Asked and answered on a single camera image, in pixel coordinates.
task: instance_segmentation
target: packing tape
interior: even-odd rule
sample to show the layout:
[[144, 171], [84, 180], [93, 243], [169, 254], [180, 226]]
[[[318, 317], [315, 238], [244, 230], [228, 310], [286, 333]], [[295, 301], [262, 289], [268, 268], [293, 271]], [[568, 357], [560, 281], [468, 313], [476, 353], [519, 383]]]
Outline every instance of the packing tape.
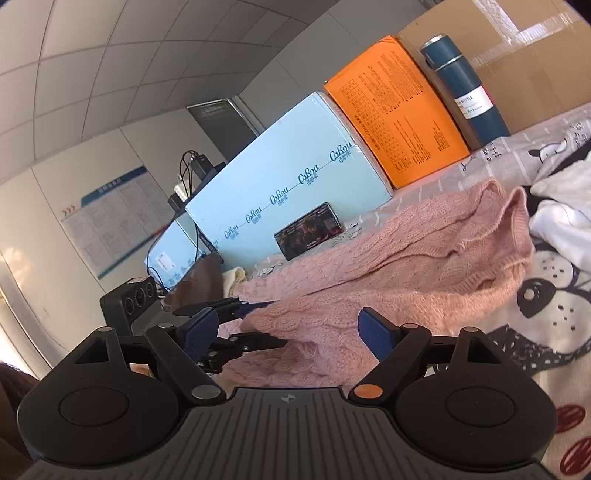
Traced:
[[554, 35], [581, 20], [576, 13], [564, 11], [524, 30], [519, 30], [496, 0], [472, 0], [472, 2], [503, 40], [486, 52], [469, 59], [470, 65], [475, 69]]

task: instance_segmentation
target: dark hair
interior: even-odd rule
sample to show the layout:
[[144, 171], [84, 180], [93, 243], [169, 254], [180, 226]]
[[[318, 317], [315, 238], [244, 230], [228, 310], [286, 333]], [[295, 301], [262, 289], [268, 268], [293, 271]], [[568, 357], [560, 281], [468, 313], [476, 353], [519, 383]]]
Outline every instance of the dark hair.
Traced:
[[29, 391], [39, 383], [35, 377], [12, 367], [0, 363], [0, 384], [8, 397], [8, 401], [14, 411], [17, 410], [21, 400]]

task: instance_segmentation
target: ribbed gray panel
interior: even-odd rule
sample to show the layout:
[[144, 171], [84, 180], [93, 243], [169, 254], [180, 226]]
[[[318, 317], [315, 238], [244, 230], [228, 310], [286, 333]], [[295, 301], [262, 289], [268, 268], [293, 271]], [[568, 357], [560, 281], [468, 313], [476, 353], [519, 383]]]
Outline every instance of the ribbed gray panel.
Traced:
[[553, 477], [535, 464], [505, 473], [461, 472], [438, 465], [407, 446], [385, 412], [356, 407], [337, 388], [239, 388], [222, 406], [194, 408], [170, 441], [146, 457], [94, 470], [37, 462], [21, 480], [478, 478]]

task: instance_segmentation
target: blue water bottle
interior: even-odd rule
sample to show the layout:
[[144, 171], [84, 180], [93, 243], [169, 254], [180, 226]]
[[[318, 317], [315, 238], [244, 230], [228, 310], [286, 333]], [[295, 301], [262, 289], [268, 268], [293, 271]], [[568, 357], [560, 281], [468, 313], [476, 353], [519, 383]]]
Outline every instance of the blue water bottle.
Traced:
[[421, 53], [452, 94], [482, 145], [510, 135], [480, 78], [451, 38], [444, 34], [433, 37], [423, 44]]

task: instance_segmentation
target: cable knit pattern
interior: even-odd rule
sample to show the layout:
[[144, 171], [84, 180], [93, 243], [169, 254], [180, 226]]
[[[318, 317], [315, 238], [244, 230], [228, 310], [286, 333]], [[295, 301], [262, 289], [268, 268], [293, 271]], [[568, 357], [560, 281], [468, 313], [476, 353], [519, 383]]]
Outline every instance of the cable knit pattern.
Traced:
[[487, 180], [413, 205], [378, 232], [239, 285], [242, 300], [279, 300], [241, 329], [290, 341], [229, 362], [223, 376], [252, 387], [348, 389], [377, 363], [357, 333], [361, 308], [453, 335], [516, 292], [533, 251], [522, 189], [507, 195]]

